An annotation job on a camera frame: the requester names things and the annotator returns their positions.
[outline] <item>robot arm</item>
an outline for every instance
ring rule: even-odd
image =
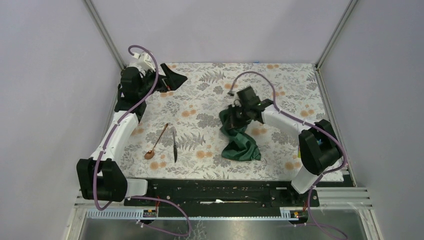
[[[324,170],[335,164],[342,156],[336,144],[327,136],[280,114],[274,108],[271,100],[261,101],[252,87],[249,86],[237,92],[237,95],[240,106],[228,106],[229,121],[227,121],[226,128],[244,127],[255,120],[276,127],[298,140],[303,166],[291,181],[291,186],[297,193],[305,193]],[[327,120],[323,119],[315,125],[336,138],[334,130]]]
[[[94,174],[97,175],[98,200],[121,202],[126,197],[146,194],[147,181],[125,178],[118,164],[128,138],[142,119],[147,106],[146,102],[132,110],[121,121],[119,119],[147,95],[155,81],[156,73],[152,70],[152,64],[146,60],[146,55],[143,58],[144,64],[129,66],[121,71],[117,103],[107,134],[90,158],[80,159],[76,165],[81,193],[85,199],[94,199]],[[163,63],[160,66],[165,76],[159,75],[155,91],[161,93],[174,91],[187,80],[186,76],[171,71],[166,64]],[[96,160],[101,152],[103,155],[98,172],[94,172]]]

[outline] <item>green cloth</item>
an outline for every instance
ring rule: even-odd
[[[219,113],[219,119],[222,122],[220,130],[229,139],[229,143],[222,151],[221,156],[240,162],[252,161],[253,159],[261,160],[261,152],[256,141],[245,133],[248,126],[226,129],[227,115],[228,109]]]

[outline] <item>floral pattern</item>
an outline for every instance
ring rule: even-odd
[[[220,131],[219,112],[235,100],[227,94],[234,78],[244,71],[256,71],[274,84],[277,103],[286,111],[311,122],[326,119],[311,64],[168,63],[168,66],[188,80],[176,91],[155,92],[147,99],[146,111],[119,162],[126,177],[289,181],[296,176],[302,167],[296,139],[257,121],[249,124],[246,133],[256,140],[261,160],[239,162],[221,157],[228,139]],[[262,100],[272,98],[268,83],[252,74],[241,77],[234,92],[247,86],[252,86]],[[144,159],[166,123],[176,129],[177,162],[174,163],[169,129],[155,147],[155,156]],[[343,176],[334,172],[324,180],[342,181]]]

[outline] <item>black knife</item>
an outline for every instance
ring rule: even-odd
[[[173,138],[173,162],[176,163],[177,162],[177,142],[175,141],[175,134],[177,133],[177,130],[175,130],[175,127],[171,127],[171,131],[172,131],[172,138]]]

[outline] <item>white wall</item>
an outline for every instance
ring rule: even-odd
[[[386,240],[423,239],[424,1],[359,1],[322,68]]]
[[[119,69],[82,1],[1,1],[0,36],[0,239],[59,239]]]
[[[124,60],[315,63],[349,0],[93,0]]]

